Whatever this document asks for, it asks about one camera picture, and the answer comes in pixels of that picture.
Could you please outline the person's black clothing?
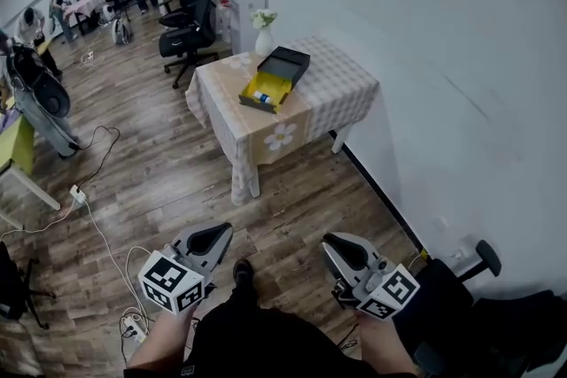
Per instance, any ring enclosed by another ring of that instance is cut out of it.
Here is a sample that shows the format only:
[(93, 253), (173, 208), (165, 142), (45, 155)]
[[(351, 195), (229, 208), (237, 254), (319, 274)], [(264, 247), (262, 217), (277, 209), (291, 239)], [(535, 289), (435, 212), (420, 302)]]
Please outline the person's black clothing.
[(258, 304), (253, 285), (233, 289), (197, 325), (177, 372), (123, 371), (124, 378), (402, 378), (347, 357), (318, 327)]

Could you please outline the yellow box with black lid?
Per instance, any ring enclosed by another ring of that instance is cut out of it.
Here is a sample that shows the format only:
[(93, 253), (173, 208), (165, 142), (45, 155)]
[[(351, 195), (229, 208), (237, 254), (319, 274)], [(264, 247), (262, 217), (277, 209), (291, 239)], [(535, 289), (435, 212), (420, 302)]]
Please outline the yellow box with black lid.
[[(311, 56), (278, 46), (257, 67), (256, 74), (238, 98), (241, 105), (277, 114), (310, 65)], [(253, 96), (260, 91), (272, 97), (271, 104), (258, 102)]]

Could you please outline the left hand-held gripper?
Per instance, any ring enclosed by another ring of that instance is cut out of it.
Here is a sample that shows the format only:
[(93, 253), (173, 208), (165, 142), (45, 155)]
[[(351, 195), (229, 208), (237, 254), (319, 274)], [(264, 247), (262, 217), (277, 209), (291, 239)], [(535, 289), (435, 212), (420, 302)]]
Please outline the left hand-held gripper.
[(186, 312), (215, 288), (213, 274), (233, 237), (228, 222), (208, 221), (183, 229), (153, 251), (138, 273), (144, 296), (174, 315)]

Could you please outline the pink cloth table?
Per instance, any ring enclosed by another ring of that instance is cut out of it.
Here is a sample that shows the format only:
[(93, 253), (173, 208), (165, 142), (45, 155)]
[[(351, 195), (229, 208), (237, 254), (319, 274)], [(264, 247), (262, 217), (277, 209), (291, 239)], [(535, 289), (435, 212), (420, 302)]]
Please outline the pink cloth table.
[(90, 18), (92, 13), (100, 13), (105, 4), (105, 0), (79, 0), (74, 4), (70, 4), (66, 7), (64, 13), (65, 19), (70, 19), (72, 16), (75, 17), (76, 25), (78, 26), (81, 35), (85, 35), (85, 30), (83, 29), (82, 22), (79, 17), (84, 16)]

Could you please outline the green desk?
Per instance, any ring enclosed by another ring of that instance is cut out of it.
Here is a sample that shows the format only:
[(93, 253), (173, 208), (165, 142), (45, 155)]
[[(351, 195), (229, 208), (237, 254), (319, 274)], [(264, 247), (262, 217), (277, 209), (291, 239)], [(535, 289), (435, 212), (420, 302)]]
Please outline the green desk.
[(0, 182), (7, 177), (14, 177), (28, 192), (57, 212), (61, 204), (32, 179), (34, 133), (22, 115), (13, 117), (8, 128), (0, 133)]

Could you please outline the person's right forearm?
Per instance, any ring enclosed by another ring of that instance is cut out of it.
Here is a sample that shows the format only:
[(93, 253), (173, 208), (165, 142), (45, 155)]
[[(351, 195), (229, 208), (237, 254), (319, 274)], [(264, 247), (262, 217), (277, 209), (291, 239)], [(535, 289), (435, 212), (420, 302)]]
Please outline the person's right forearm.
[(377, 320), (356, 312), (361, 357), (380, 375), (417, 378), (416, 365), (400, 340), (392, 320)]

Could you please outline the person's black shoe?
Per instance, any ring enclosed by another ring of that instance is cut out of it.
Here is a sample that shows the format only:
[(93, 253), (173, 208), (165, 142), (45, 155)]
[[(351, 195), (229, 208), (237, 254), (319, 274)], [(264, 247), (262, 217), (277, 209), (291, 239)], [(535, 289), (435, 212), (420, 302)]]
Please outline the person's black shoe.
[(253, 285), (254, 270), (246, 258), (239, 259), (233, 267), (233, 279), (237, 288)]

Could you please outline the white backpack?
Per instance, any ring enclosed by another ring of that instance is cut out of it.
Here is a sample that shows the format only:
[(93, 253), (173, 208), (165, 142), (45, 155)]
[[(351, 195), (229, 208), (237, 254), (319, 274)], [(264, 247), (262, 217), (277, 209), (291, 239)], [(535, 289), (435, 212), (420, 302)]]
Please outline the white backpack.
[(132, 41), (132, 30), (127, 19), (116, 18), (112, 23), (111, 32), (116, 45), (129, 44)]

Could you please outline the black mesh office chair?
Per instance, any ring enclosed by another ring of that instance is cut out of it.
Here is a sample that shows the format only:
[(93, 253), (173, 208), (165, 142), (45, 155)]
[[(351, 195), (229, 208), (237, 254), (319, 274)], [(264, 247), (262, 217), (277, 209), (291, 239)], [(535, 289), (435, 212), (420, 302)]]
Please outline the black mesh office chair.
[(179, 80), (190, 66), (197, 68), (209, 58), (213, 61), (220, 59), (218, 51), (203, 52), (216, 41), (211, 20), (213, 7), (212, 0), (197, 0), (193, 21), (187, 27), (166, 31), (159, 38), (159, 54), (163, 58), (178, 57), (176, 61), (164, 65), (164, 72), (170, 73), (173, 66), (183, 66), (172, 84), (173, 89), (179, 88)]

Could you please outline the white power strip with plugs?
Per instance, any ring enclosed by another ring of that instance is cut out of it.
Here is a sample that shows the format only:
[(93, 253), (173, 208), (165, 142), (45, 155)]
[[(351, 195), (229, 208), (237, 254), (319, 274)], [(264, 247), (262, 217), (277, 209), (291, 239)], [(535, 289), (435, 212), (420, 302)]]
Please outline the white power strip with plugs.
[(120, 318), (120, 328), (126, 338), (133, 339), (138, 344), (141, 344), (147, 337), (147, 327), (139, 314), (133, 312), (124, 314)]

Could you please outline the white vase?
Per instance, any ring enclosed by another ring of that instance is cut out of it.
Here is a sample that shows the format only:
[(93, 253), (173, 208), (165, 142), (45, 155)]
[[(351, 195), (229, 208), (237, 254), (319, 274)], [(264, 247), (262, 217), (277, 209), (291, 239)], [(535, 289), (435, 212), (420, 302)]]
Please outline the white vase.
[(274, 49), (273, 36), (270, 27), (262, 27), (259, 30), (255, 43), (255, 53), (261, 57), (267, 57)]

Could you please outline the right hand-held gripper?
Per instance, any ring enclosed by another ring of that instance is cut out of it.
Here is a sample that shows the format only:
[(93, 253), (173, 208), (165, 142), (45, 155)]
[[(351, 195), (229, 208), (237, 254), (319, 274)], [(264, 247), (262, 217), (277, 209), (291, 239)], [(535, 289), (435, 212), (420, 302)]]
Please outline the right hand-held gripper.
[(420, 289), (403, 265), (394, 265), (361, 236), (328, 233), (321, 246), (335, 279), (331, 294), (343, 309), (352, 308), (378, 320), (389, 320)]

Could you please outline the black tripod stand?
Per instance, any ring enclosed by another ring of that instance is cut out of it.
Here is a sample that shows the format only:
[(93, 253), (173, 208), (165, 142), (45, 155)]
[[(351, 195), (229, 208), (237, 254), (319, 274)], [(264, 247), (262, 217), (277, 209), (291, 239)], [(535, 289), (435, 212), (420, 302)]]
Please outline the black tripod stand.
[(0, 316), (19, 321), (24, 312), (31, 312), (38, 326), (48, 330), (50, 325), (40, 321), (32, 297), (49, 297), (52, 300), (57, 297), (52, 292), (30, 288), (33, 269), (39, 263), (38, 258), (30, 258), (26, 270), (19, 268), (10, 257), (5, 243), (0, 241)]

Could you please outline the beige checked flower tablecloth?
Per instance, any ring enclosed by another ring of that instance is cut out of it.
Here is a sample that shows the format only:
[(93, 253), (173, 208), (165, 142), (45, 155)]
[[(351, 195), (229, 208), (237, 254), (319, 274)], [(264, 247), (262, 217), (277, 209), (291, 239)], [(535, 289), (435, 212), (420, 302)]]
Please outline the beige checked flower tablecloth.
[(260, 165), (273, 164), (330, 131), (347, 135), (377, 94), (376, 78), (325, 39), (311, 36), (286, 46), (309, 55), (310, 63), (277, 113), (239, 100), (262, 60), (254, 52), (197, 67), (185, 93), (191, 113), (202, 127), (212, 128), (232, 166), (236, 205), (259, 196)]

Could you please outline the person's left forearm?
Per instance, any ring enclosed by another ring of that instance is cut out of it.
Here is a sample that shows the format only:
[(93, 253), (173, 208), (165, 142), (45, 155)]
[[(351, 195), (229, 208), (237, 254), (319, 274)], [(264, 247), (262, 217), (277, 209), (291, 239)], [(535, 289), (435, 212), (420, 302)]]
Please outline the person's left forearm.
[(197, 305), (173, 314), (162, 311), (148, 336), (130, 358), (127, 369), (141, 369), (159, 374), (177, 372), (183, 364), (185, 345)]

